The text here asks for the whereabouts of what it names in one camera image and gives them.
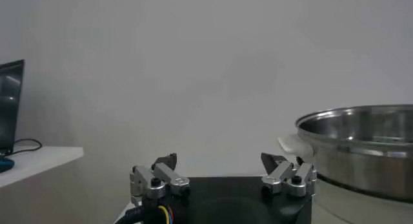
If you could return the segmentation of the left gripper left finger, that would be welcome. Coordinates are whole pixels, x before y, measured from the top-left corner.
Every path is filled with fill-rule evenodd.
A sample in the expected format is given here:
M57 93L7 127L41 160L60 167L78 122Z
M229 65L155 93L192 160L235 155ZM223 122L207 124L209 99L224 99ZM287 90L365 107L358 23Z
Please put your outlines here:
M190 179L176 171L177 154L157 158L150 168L133 166L130 171L130 200L138 206L144 199L158 201L167 195L186 198L190 194Z

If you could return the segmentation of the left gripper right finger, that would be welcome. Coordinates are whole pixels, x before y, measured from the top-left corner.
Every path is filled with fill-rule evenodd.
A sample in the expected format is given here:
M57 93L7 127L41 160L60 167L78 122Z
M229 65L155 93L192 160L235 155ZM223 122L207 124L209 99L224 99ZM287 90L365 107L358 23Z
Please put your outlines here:
M267 172L261 178L262 189L271 196L285 192L292 197L314 196L317 171L313 164L298 162L296 165L283 156L262 153L261 161Z

